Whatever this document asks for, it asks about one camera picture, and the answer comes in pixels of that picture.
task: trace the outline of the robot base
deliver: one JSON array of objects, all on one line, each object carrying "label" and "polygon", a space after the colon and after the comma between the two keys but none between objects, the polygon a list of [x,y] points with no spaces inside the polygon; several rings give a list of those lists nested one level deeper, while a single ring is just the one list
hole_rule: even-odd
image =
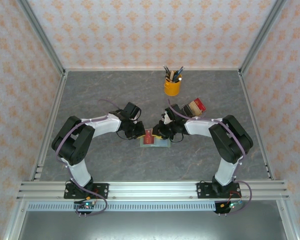
[{"label": "robot base", "polygon": [[229,183],[220,189],[219,192],[215,191],[215,184],[213,182],[199,182],[196,184],[196,193],[198,199],[228,199],[230,198],[230,192],[240,192],[239,183]]},{"label": "robot base", "polygon": [[[84,186],[84,188],[103,196],[105,199],[108,198],[108,183],[94,183],[93,180],[91,180],[90,182],[88,182],[87,185]],[[72,181],[67,182],[65,184],[65,190],[63,195],[64,199],[85,199],[88,196],[91,199],[97,198],[95,195],[90,195],[89,193],[78,188],[77,185],[75,185]]]}]

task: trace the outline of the metal rail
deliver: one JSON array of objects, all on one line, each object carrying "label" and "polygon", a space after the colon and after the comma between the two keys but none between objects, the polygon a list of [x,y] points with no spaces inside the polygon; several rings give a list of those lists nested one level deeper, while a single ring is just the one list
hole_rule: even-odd
[{"label": "metal rail", "polygon": [[[202,201],[197,197],[199,181],[110,181],[108,201]],[[281,180],[247,180],[252,189],[252,200],[285,200],[289,194]],[[249,190],[240,184],[243,200],[249,199]],[[73,201],[64,199],[63,181],[24,181],[17,201]],[[205,201],[226,200],[207,198]]]}]

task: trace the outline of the mounting plate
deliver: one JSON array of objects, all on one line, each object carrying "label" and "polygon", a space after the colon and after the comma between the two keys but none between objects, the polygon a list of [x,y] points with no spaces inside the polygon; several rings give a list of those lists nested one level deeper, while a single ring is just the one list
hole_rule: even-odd
[{"label": "mounting plate", "polygon": [[[105,199],[108,198],[109,193],[109,184],[108,183],[93,183],[92,192],[100,194]],[[65,185],[64,190],[64,199],[85,199],[86,192],[83,192],[79,189],[76,185],[72,184],[71,182]]]},{"label": "mounting plate", "polygon": [[239,192],[241,194],[239,183],[231,184],[231,186],[226,192],[220,192],[220,193],[216,193],[213,190],[212,182],[199,182],[196,184],[196,194],[198,196],[198,199],[218,199],[218,198],[227,199],[230,198],[230,192]]}]

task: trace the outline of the small box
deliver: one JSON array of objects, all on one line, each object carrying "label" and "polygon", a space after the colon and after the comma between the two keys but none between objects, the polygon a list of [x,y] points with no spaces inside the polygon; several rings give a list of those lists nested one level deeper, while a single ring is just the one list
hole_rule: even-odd
[{"label": "small box", "polygon": [[206,110],[206,107],[204,106],[200,98],[196,98],[189,104],[185,105],[183,107],[183,110],[188,116],[192,115],[191,117],[197,117]]}]

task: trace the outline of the white wall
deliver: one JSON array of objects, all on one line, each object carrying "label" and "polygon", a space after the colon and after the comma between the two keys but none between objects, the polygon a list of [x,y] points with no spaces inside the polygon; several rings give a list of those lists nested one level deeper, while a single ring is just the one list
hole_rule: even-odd
[{"label": "white wall", "polygon": [[30,0],[65,68],[239,68],[275,0]]},{"label": "white wall", "polygon": [[245,76],[275,177],[287,180],[300,225],[300,0],[288,0]]},{"label": "white wall", "polygon": [[0,239],[40,149],[59,74],[16,0],[0,0]]}]

